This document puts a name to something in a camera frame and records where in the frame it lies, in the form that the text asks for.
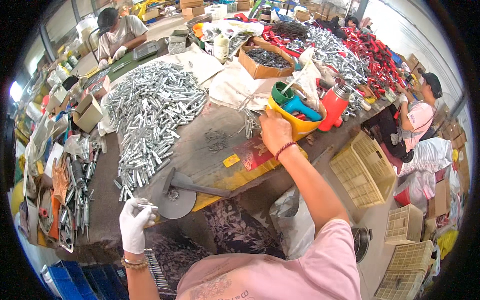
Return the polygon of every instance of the grinding disc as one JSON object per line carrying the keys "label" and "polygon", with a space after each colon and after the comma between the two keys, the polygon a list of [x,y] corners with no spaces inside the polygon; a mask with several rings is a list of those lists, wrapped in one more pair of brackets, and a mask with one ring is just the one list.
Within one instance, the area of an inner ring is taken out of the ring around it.
{"label": "grinding disc", "polygon": [[[185,174],[175,172],[174,178],[183,182],[193,183],[193,181]],[[195,205],[197,193],[189,190],[177,189],[170,187],[168,194],[164,195],[161,191],[158,193],[159,199],[156,201],[158,213],[168,219],[178,219],[187,215]]]}

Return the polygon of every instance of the woman in white shirt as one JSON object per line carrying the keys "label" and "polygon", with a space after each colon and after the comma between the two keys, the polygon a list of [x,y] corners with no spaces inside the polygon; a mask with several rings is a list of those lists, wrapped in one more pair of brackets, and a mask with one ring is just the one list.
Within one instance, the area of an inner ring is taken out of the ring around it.
{"label": "woman in white shirt", "polygon": [[100,42],[98,45],[99,69],[108,67],[108,57],[113,61],[122,58],[127,50],[147,40],[147,27],[137,16],[119,17],[114,8],[105,8],[98,16]]}

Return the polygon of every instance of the white bottle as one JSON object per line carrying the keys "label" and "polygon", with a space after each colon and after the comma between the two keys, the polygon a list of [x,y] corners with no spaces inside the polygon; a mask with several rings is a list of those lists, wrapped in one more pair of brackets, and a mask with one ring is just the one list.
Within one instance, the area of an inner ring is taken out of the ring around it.
{"label": "white bottle", "polygon": [[223,34],[219,34],[213,39],[213,49],[215,57],[224,63],[228,57],[228,37],[224,37]]}

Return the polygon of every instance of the red thermos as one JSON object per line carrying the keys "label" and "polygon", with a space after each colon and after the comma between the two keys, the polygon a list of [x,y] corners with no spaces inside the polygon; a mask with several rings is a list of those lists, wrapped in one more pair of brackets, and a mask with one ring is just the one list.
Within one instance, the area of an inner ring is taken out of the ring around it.
{"label": "red thermos", "polygon": [[318,130],[329,131],[333,125],[339,127],[342,124],[340,115],[348,106],[350,90],[344,84],[336,84],[325,94],[322,104],[327,111],[327,117],[320,123]]}

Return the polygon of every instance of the pink t-shirt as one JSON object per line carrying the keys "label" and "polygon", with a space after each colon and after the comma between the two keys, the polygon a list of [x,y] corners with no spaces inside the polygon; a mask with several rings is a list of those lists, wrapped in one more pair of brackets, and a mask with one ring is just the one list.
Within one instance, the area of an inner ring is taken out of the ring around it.
{"label": "pink t-shirt", "polygon": [[[425,131],[427,131],[432,124],[433,113],[433,108],[424,102],[420,102],[414,107],[412,107],[412,110],[407,114],[407,117],[413,126],[412,131],[425,133]],[[405,147],[407,148],[407,152],[415,147],[415,145],[420,141],[422,136],[423,134],[419,134],[413,136],[411,139],[405,140]]]}
{"label": "pink t-shirt", "polygon": [[322,228],[303,257],[220,254],[191,266],[178,300],[361,299],[350,226],[341,219]]}

